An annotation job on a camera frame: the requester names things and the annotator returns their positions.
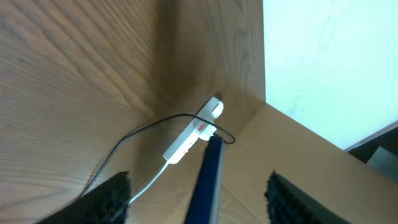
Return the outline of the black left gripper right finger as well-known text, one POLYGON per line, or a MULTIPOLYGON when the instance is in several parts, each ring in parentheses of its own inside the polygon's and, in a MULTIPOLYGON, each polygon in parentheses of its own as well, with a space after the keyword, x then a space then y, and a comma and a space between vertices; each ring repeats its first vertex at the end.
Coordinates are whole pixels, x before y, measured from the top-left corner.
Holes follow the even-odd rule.
POLYGON ((275 171, 269 176, 264 197, 271 224, 348 224, 275 171))

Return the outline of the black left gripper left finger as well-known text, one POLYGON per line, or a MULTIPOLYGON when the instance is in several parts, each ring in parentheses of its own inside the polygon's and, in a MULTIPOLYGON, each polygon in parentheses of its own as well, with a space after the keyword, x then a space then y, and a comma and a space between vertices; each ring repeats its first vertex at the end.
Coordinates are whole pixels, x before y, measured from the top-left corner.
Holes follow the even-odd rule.
POLYGON ((129 172, 119 172, 38 224, 124 224, 130 198, 129 172))

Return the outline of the blue Galaxy smartphone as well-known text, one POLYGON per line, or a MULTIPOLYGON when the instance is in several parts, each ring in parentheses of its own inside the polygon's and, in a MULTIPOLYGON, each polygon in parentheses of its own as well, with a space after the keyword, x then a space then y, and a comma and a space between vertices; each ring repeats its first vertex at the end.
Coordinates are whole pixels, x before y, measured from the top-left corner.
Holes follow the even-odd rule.
POLYGON ((217 224, 224 163, 224 139, 212 136, 205 149, 184 224, 217 224))

